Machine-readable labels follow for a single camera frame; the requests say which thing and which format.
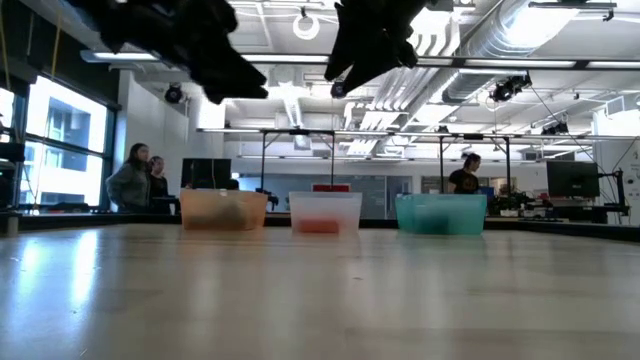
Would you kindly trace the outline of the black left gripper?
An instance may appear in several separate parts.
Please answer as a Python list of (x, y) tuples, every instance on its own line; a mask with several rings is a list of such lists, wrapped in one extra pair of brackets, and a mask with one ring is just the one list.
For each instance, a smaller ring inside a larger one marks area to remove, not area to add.
[(206, 98), (266, 98), (266, 77), (231, 48), (235, 10), (225, 0), (148, 0), (152, 23), (144, 49), (193, 74)]

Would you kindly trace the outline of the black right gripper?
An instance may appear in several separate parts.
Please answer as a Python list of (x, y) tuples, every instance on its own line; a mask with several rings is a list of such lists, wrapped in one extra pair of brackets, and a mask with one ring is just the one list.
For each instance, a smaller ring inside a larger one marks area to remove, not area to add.
[[(347, 95), (395, 67), (413, 68), (417, 57), (408, 39), (414, 33), (411, 22), (430, 0), (339, 0), (334, 4), (339, 29), (329, 55), (324, 77), (335, 80), (352, 64), (342, 81), (335, 83), (336, 95)], [(359, 55), (381, 45), (389, 54), (356, 61)]]

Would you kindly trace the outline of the orange toy brick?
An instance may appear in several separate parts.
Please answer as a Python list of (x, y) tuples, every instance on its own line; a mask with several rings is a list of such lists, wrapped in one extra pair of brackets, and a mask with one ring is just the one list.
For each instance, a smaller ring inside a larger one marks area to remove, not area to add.
[(340, 225), (333, 219), (302, 219), (295, 225), (300, 233), (336, 234), (340, 232)]

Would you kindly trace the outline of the orange translucent plastic bin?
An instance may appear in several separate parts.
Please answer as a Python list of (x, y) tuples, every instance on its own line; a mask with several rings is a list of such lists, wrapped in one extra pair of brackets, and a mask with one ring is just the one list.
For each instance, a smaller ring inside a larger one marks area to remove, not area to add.
[(202, 229), (194, 225), (200, 217), (223, 213), (240, 213), (246, 216), (245, 229), (256, 230), (264, 226), (268, 196), (262, 193), (239, 190), (187, 189), (180, 193), (181, 220), (185, 230)]

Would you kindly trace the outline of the black overhead light bar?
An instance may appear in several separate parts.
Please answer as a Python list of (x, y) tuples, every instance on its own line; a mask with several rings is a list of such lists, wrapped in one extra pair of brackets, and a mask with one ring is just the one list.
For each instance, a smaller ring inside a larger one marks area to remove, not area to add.
[[(159, 62), (148, 53), (109, 53), (82, 50), (81, 58), (88, 63), (115, 62)], [(327, 65), (328, 55), (303, 54), (242, 54), (253, 64), (305, 64)], [(470, 58), (425, 56), (420, 57), (417, 67), (429, 68), (475, 68), (475, 69), (526, 69), (526, 70), (572, 70), (572, 71), (640, 71), (640, 59), (602, 60), (602, 59), (547, 59), (547, 58)]]

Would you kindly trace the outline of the clear translucent plastic bin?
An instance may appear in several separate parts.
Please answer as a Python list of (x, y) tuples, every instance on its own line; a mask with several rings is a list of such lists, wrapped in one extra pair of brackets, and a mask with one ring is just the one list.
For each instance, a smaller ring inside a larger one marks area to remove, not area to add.
[(362, 194), (354, 192), (290, 192), (291, 228), (302, 219), (333, 219), (340, 225), (336, 234), (354, 234), (359, 229)]

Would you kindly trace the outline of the teal translucent plastic bin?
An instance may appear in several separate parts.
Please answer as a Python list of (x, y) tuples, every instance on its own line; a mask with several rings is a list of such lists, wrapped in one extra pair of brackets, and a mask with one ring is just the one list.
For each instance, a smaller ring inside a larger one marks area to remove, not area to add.
[(487, 197), (479, 194), (412, 194), (395, 200), (401, 231), (423, 235), (479, 236)]

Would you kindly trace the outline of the green potted plant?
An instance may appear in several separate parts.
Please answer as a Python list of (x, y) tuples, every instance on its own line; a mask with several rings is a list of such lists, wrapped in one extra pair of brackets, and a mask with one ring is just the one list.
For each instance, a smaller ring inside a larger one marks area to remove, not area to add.
[(535, 201), (527, 195), (507, 184), (504, 184), (488, 203), (488, 212), (491, 216), (501, 216), (502, 211), (516, 210), (526, 208), (530, 203)]

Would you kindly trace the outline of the black equipment on stand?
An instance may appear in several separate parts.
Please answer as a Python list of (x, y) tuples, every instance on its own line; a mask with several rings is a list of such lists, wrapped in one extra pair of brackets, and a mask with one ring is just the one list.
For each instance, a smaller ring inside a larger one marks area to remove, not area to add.
[(0, 112), (0, 213), (7, 213), (14, 208), (17, 173), (25, 161), (25, 144), (21, 140), (2, 141), (3, 135), (16, 135), (3, 120), (4, 115)]

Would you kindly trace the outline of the black computer monitor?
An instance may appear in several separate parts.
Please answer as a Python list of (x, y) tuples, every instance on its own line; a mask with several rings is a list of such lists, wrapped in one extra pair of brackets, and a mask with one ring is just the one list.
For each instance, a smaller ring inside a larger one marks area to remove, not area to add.
[(546, 172), (551, 197), (595, 198), (600, 195), (596, 163), (548, 161)]

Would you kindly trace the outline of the cluttered black desk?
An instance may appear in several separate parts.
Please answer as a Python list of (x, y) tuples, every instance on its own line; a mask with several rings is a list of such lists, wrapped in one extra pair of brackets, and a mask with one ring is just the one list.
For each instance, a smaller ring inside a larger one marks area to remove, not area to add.
[(630, 207), (617, 203), (597, 205), (593, 199), (548, 198), (537, 199), (525, 206), (534, 217), (566, 219), (569, 222), (608, 224), (609, 215), (628, 216)]

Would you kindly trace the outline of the black metal rig frame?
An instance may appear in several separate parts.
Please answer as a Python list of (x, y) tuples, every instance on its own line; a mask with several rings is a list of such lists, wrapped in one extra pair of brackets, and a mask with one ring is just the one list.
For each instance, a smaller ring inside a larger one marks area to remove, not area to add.
[(509, 134), (482, 134), (482, 133), (437, 133), (439, 143), (439, 164), (440, 164), (440, 181), (441, 190), (444, 190), (444, 142), (450, 143), (456, 140), (465, 140), (471, 142), (482, 142), (484, 140), (490, 140), (498, 147), (501, 147), (501, 151), (505, 154), (506, 160), (506, 178), (507, 178), (507, 195), (511, 195), (511, 139)]
[(259, 129), (259, 133), (262, 134), (262, 144), (261, 144), (261, 173), (260, 173), (260, 189), (264, 190), (264, 179), (265, 179), (265, 162), (266, 162), (266, 150), (270, 146), (267, 144), (267, 136), (271, 133), (273, 134), (287, 134), (291, 136), (306, 136), (309, 137), (311, 135), (326, 135), (331, 137), (331, 144), (328, 145), (331, 157), (330, 157), (330, 184), (334, 184), (335, 180), (335, 147), (336, 147), (336, 131), (335, 130), (320, 130), (320, 129), (302, 129), (302, 128), (291, 128), (291, 129)]

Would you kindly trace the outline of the silver ceiling air duct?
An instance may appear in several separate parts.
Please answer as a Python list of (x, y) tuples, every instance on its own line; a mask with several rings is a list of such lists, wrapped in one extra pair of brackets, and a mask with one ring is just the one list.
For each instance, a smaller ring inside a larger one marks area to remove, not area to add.
[[(578, 9), (530, 7), (532, 1), (504, 0), (478, 30), (459, 48), (461, 57), (523, 58), (553, 39), (578, 13)], [(438, 95), (445, 103), (462, 103), (493, 77), (461, 70), (442, 70)]]

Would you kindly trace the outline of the large window with frame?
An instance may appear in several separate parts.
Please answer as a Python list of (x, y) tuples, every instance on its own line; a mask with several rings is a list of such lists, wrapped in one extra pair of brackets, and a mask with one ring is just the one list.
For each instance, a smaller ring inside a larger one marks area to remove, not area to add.
[(114, 113), (109, 108), (39, 76), (24, 94), (0, 86), (0, 112), (4, 125), (16, 131), (3, 135), (2, 141), (25, 144), (14, 205), (102, 205), (111, 164)]

